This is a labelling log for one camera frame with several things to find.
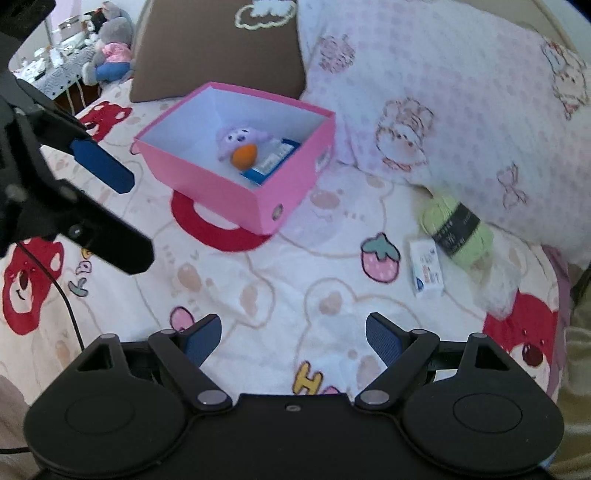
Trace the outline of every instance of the pink box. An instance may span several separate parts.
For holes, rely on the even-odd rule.
[[[263,185],[217,159],[216,135],[249,126],[301,146]],[[154,176],[258,235],[277,231],[330,160],[335,114],[291,98],[207,83],[144,128],[137,146]]]

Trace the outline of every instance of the pink shirt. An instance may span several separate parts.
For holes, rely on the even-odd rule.
[[[131,50],[124,43],[109,43],[103,47],[106,55],[105,63],[129,63],[131,61]]]

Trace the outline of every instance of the wall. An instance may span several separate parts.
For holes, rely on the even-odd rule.
[[[579,54],[591,64],[591,23],[566,0],[541,0],[556,16]]]

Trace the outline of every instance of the blue pants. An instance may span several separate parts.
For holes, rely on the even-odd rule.
[[[116,82],[129,71],[129,63],[104,63],[96,68],[98,82]]]

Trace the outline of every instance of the plush toy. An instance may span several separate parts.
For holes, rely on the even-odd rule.
[[[82,67],[82,82],[89,86],[120,80],[131,62],[131,24],[112,2],[104,2],[102,12],[107,21],[99,30],[95,56]]]
[[[271,138],[271,134],[255,128],[226,129],[218,138],[218,159],[222,161],[229,157],[238,170],[248,170],[256,162],[258,146]]]

